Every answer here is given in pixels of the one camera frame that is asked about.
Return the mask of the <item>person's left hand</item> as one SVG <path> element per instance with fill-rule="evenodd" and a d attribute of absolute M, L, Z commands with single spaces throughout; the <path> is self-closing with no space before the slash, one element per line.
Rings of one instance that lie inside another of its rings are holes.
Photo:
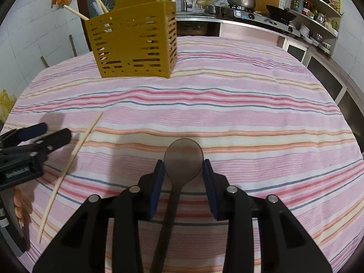
<path fill-rule="evenodd" d="M 35 186 L 33 182 L 26 182 L 14 187 L 14 210 L 21 228 L 31 223 L 31 215 L 34 213 Z"/>

